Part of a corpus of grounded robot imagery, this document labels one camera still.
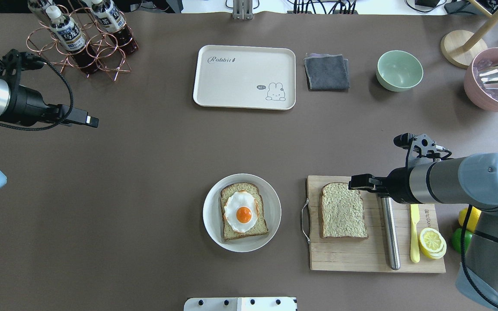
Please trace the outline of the white robot base pillar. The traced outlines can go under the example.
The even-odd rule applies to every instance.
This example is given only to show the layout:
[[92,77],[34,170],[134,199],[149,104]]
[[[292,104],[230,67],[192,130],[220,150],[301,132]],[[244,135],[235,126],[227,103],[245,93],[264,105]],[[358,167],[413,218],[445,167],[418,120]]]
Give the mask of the white robot base pillar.
[[189,298],[184,311],[297,311],[296,297]]

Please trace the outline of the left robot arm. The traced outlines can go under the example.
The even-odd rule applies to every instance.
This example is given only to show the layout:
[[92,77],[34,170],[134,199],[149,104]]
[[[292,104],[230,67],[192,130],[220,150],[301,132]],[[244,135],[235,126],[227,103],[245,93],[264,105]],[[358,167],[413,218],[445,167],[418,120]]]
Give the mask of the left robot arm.
[[39,91],[20,84],[23,71],[38,70],[50,62],[30,52],[12,49],[0,58],[0,126],[14,130],[41,131],[57,125],[97,128],[99,119],[69,105],[47,104]]

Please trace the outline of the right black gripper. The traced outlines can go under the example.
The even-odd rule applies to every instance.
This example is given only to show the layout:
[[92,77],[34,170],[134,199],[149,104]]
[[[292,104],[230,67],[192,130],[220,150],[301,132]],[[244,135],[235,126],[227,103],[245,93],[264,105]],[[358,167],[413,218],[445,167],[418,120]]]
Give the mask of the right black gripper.
[[372,191],[398,203],[435,203],[428,187],[429,172],[435,163],[449,159],[451,150],[438,145],[426,134],[404,133],[396,136],[393,143],[407,150],[405,167],[394,169],[384,178],[371,174],[353,175],[348,189]]

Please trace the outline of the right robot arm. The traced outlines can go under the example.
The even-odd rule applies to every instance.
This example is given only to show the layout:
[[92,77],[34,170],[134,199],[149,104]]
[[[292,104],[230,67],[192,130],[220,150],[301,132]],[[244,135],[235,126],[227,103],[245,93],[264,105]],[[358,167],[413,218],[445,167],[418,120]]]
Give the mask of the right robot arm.
[[498,153],[450,158],[448,151],[442,157],[445,148],[425,134],[405,133],[393,141],[408,151],[405,167],[387,177],[354,175],[348,188],[398,203],[466,203],[480,210],[455,285],[468,299],[498,310]]

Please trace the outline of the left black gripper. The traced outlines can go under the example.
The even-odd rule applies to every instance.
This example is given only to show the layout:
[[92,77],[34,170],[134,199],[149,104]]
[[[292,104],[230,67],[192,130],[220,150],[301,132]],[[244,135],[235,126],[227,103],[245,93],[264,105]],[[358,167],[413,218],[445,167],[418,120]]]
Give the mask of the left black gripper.
[[[20,85],[22,71],[41,69],[45,63],[65,83],[70,96],[69,106],[46,104],[38,91]],[[48,123],[48,128],[58,124],[79,124],[92,128],[99,126],[99,118],[89,116],[87,111],[73,106],[70,85],[49,61],[30,52],[12,49],[0,59],[0,126],[31,128],[37,122]]]

